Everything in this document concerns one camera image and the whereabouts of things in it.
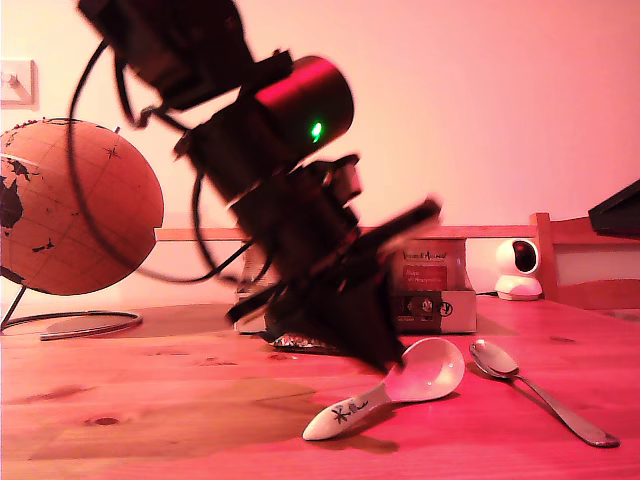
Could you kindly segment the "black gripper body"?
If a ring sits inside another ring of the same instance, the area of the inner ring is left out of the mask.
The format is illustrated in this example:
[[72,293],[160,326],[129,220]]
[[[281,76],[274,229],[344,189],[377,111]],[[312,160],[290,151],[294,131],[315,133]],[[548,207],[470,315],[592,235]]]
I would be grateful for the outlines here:
[[426,198],[362,233],[352,210],[313,179],[276,175],[231,205],[240,229],[256,243],[285,285],[306,283],[372,254],[393,238],[438,219],[441,204]]

